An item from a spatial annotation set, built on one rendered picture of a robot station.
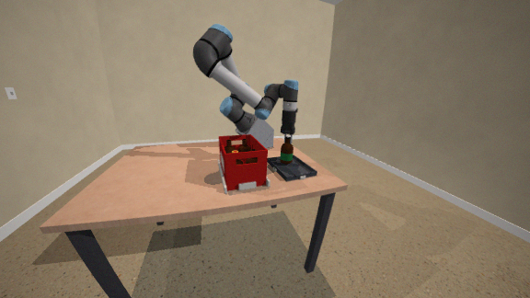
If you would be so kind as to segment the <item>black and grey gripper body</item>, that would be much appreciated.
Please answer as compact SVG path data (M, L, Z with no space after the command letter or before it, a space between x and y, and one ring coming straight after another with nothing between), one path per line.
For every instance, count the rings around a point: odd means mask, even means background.
M282 108L281 133L294 134L296 111L298 111L297 102L283 102Z

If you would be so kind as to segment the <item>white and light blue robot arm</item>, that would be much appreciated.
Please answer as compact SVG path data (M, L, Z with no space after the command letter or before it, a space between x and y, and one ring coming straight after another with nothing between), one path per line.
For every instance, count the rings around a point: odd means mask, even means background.
M233 36L225 26L213 24L195 43L193 58L204 75L230 90L231 95L223 100L220 111L241 130L240 132L245 132L255 120L252 114L242 109L245 102L255 109L255 115L259 119L266 120L279 98L283 98L285 102L297 102L298 81L284 80L283 84L267 84L264 87L265 96L262 97L246 82L240 80L231 55L232 40Z

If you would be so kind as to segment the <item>red crate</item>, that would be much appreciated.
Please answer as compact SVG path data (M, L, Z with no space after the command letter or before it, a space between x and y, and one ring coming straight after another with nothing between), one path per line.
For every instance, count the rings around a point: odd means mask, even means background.
M247 145L250 149L256 149L257 151L231 154L225 152L226 140L238 141L242 139L247 139ZM257 186L266 185L268 150L251 134L219 136L219 150L220 163L223 169L227 191L238 189L238 184L253 181L257 182ZM225 153L225 163L223 150ZM258 163L246 164L246 160L253 157L258 158ZM237 165L236 159L241 159L243 165Z

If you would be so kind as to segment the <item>brown bottle with yellow cap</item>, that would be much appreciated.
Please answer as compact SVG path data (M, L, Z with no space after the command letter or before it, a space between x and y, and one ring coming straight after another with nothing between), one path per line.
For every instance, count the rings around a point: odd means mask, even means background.
M238 153L238 151L232 151L232 153ZM237 165L243 165L243 161L241 159L236 159Z

